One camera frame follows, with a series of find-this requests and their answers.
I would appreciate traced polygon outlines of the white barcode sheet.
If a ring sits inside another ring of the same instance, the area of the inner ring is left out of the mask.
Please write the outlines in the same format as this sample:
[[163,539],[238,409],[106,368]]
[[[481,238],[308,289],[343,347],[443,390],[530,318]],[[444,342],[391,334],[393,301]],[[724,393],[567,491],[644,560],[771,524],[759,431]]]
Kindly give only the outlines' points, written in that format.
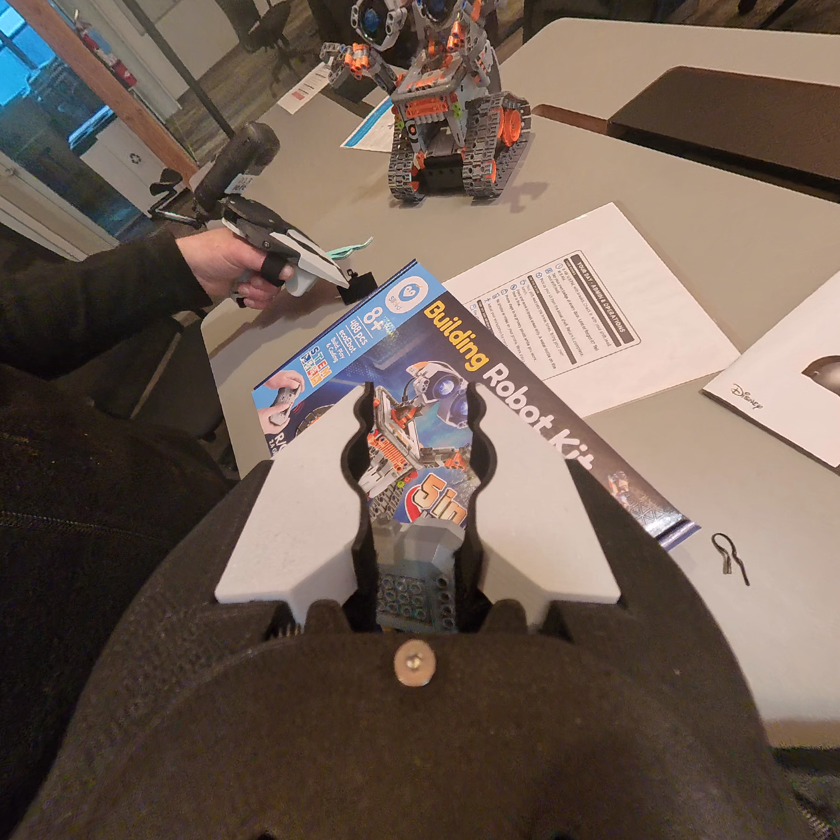
[[317,96],[329,84],[329,69],[323,63],[318,64],[293,86],[277,102],[277,106],[289,114],[298,112]]

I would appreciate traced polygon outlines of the white instruction booklet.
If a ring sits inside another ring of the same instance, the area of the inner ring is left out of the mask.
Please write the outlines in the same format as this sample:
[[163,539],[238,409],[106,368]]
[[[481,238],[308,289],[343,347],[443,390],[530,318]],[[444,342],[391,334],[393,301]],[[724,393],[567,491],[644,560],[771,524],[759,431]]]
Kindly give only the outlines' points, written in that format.
[[702,391],[838,471],[839,275]]

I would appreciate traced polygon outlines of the black battery cover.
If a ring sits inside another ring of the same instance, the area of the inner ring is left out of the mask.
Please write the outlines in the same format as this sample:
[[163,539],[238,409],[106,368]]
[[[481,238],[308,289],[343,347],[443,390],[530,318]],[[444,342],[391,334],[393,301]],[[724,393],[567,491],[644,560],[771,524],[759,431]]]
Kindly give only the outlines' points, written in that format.
[[339,287],[339,294],[345,306],[352,306],[377,292],[378,286],[374,275],[368,271],[363,274],[354,269],[347,269],[347,287]]

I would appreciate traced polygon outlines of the person's left hand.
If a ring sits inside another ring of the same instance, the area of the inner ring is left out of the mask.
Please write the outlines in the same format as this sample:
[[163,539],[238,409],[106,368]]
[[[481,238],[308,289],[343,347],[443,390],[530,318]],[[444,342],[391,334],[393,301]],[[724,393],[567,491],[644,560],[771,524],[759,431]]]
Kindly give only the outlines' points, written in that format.
[[260,275],[266,254],[226,227],[178,238],[175,243],[213,303],[236,292],[247,308],[264,310],[279,294]]

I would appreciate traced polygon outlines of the person's left forearm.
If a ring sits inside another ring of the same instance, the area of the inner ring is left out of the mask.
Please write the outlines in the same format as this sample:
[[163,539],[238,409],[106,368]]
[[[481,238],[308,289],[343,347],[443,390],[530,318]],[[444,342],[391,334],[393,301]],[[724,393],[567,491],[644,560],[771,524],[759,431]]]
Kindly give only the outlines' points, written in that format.
[[211,298],[172,234],[119,245],[79,262],[42,262],[1,280],[1,362],[50,379]]

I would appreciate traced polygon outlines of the printed notice sheet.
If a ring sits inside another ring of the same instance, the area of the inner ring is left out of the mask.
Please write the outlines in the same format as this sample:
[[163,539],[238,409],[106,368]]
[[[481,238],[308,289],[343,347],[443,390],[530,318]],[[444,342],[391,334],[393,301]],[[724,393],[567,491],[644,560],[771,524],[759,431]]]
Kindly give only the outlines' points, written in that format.
[[612,203],[446,288],[580,417],[715,374],[739,357]]

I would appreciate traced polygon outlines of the black orange tracked toy robot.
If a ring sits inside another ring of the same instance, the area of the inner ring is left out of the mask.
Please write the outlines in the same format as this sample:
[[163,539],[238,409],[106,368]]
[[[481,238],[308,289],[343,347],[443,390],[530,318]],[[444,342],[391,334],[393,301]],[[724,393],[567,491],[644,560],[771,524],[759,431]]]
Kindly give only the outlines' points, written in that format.
[[504,190],[527,147],[526,99],[501,89],[486,32],[497,2],[359,1],[350,23],[360,43],[326,43],[329,83],[372,79],[395,117],[388,186],[419,203],[457,188],[476,200]]

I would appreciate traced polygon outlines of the white recycling bin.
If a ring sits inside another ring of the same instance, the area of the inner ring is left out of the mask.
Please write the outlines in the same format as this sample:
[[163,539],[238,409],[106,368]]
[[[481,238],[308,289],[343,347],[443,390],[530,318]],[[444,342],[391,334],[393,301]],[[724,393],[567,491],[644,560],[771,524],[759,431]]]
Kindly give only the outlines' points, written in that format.
[[159,181],[165,163],[122,120],[99,132],[80,158],[132,205],[149,214],[155,200],[150,187]]

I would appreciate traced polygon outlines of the dark table flap panel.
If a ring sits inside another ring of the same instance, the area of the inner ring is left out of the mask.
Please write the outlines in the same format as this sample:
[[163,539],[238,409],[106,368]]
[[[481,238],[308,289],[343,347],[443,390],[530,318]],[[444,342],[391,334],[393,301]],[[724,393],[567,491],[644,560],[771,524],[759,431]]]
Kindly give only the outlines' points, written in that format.
[[839,201],[839,88],[678,66],[608,120],[611,137]]

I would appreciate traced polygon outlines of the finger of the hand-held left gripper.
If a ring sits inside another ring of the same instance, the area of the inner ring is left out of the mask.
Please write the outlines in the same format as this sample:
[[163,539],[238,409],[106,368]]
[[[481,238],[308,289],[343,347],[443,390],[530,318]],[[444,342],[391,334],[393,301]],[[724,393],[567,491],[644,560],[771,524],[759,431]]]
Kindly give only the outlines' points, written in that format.
[[329,255],[296,228],[277,232],[277,240],[284,246],[296,251],[297,264],[300,268],[338,268]]
[[297,258],[297,267],[290,279],[287,280],[288,289],[310,289],[316,280],[323,279],[336,287],[348,288],[347,277],[329,257],[302,251]]

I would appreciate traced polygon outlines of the blue header printed sheet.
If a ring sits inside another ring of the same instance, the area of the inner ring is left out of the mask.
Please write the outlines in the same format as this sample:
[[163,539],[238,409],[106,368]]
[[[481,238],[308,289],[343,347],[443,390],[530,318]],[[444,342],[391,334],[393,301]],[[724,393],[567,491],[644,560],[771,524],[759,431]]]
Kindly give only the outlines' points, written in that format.
[[385,98],[341,143],[341,147],[389,154],[392,151],[395,126],[395,114],[392,109],[392,101],[390,98]]

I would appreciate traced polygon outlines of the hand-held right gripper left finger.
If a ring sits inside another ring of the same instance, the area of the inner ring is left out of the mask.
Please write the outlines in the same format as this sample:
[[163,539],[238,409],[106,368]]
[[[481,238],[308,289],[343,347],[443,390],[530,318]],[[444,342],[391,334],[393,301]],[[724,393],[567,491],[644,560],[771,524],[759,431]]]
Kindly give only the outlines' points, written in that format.
[[359,479],[370,464],[373,386],[359,385],[272,459],[227,567],[220,603],[285,602],[297,622],[355,596],[375,620],[377,563]]

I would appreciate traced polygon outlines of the blue robot kit box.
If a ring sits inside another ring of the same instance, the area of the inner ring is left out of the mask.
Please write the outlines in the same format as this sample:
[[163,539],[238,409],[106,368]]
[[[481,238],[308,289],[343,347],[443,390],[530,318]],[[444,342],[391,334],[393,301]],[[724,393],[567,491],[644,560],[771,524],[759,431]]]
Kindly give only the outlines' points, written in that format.
[[371,463],[360,479],[381,539],[377,622],[456,630],[444,549],[406,548],[418,519],[463,530],[480,480],[469,459],[468,385],[482,383],[606,488],[666,550],[698,530],[425,268],[413,262],[253,392],[274,457],[357,385],[373,384]]

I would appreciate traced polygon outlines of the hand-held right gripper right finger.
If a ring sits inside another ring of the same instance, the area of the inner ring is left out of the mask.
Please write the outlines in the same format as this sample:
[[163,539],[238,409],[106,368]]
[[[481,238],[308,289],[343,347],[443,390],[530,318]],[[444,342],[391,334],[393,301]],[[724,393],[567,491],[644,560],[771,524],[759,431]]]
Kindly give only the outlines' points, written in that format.
[[497,465],[479,491],[476,525],[484,550],[479,588],[518,601],[542,622],[552,601],[615,604],[620,590],[562,455],[477,386],[486,412],[479,429]]

